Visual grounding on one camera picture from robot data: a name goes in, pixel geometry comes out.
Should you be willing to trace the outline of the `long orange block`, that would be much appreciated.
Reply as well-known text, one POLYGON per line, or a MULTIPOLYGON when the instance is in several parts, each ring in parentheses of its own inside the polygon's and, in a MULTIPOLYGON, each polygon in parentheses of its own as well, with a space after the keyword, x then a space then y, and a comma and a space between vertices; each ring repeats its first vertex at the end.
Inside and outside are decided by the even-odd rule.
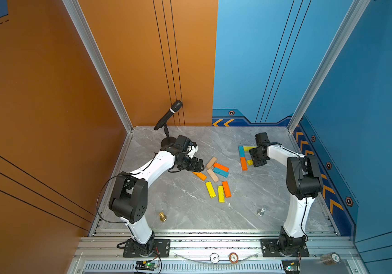
POLYGON ((221 164, 219 164, 217 162, 213 164, 213 167, 214 168, 218 168, 218 169, 220 169, 222 171, 225 171, 225 172, 229 172, 229 168, 228 167, 223 166, 223 165, 221 165, 221 164))

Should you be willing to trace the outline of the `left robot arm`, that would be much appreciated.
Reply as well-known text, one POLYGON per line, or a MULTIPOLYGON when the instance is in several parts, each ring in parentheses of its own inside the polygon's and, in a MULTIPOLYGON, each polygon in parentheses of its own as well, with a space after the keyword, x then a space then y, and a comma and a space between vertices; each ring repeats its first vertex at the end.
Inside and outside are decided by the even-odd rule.
POLYGON ((191 145, 181 151, 167 148, 159 151, 142 167, 117 175, 108 207, 129 229, 131 239, 137 244, 147 246, 154 239, 154 232, 145 218, 149 187, 173 167, 177 167, 179 171, 203 171, 203 160, 194 156, 197 151, 197 145, 191 145))

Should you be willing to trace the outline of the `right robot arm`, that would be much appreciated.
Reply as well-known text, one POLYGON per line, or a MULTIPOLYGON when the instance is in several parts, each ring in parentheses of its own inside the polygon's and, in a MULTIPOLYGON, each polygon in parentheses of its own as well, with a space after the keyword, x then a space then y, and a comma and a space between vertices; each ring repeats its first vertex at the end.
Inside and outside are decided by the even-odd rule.
POLYGON ((249 150, 254 167, 275 160, 286 167, 286 187, 290 193, 287 218, 278 238, 279 252, 289 255, 306 245, 306 223, 311 206, 323 189, 316 156, 295 153, 278 143, 249 150))

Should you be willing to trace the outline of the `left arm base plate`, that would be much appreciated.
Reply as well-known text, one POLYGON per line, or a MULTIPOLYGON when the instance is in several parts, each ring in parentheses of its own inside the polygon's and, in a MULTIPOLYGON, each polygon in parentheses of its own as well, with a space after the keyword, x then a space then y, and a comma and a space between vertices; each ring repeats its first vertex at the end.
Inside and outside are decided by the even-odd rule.
POLYGON ((161 258, 168 258, 170 253, 170 243, 170 239, 155 238, 148 241, 146 244, 140 244, 133 239, 129 239, 124 245, 123 257, 150 258, 159 255, 161 258))

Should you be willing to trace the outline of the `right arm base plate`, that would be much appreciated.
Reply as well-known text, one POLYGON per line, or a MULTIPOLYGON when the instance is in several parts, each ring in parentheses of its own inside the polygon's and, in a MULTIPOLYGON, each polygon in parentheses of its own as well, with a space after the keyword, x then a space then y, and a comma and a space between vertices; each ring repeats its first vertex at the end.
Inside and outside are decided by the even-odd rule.
POLYGON ((306 237, 280 239, 261 239, 261 251, 265 258, 296 257, 308 258, 309 249, 306 245, 306 237))

